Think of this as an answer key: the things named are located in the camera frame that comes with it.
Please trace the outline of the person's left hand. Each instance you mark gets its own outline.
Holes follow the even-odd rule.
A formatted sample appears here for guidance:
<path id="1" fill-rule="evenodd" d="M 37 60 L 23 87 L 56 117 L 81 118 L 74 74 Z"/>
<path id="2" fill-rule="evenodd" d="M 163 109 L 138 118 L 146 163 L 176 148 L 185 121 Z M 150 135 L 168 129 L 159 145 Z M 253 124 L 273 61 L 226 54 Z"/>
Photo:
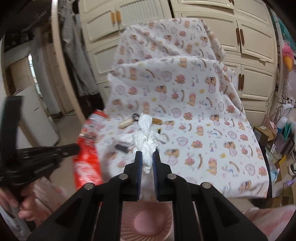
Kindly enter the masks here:
<path id="1" fill-rule="evenodd" d="M 34 221 L 38 216 L 38 209 L 36 204 L 36 196 L 33 192 L 34 183 L 25 187 L 21 191 L 21 196 L 24 198 L 22 203 L 19 203 L 13 194 L 7 188 L 1 187 L 1 207 L 12 214 L 12 207 L 19 209 L 18 217 L 25 221 Z"/>

